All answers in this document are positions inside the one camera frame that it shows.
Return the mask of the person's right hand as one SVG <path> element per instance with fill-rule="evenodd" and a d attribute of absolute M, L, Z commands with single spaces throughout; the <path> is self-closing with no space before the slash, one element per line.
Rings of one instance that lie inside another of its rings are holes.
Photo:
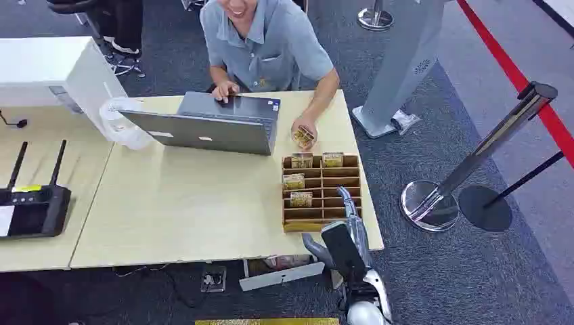
<path fill-rule="evenodd" d="M 228 103 L 229 97 L 240 92 L 240 87 L 232 81 L 220 81 L 211 91 L 212 96 L 219 102 Z"/>

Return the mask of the person's left hand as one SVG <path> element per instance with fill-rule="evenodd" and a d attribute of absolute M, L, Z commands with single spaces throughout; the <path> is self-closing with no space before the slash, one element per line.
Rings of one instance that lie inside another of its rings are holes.
<path fill-rule="evenodd" d="M 292 124 L 291 138 L 303 150 L 310 150 L 318 139 L 315 121 L 310 117 L 300 115 Z"/>

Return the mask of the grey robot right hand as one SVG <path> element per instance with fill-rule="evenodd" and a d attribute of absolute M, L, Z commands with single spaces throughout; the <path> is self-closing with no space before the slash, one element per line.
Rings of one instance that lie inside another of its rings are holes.
<path fill-rule="evenodd" d="M 317 243 L 309 233 L 301 234 L 305 248 L 325 266 L 335 269 L 346 282 L 361 282 L 371 269 L 368 235 L 349 191 L 338 186 L 343 199 L 345 220 L 328 224 L 321 229 L 325 245 Z"/>

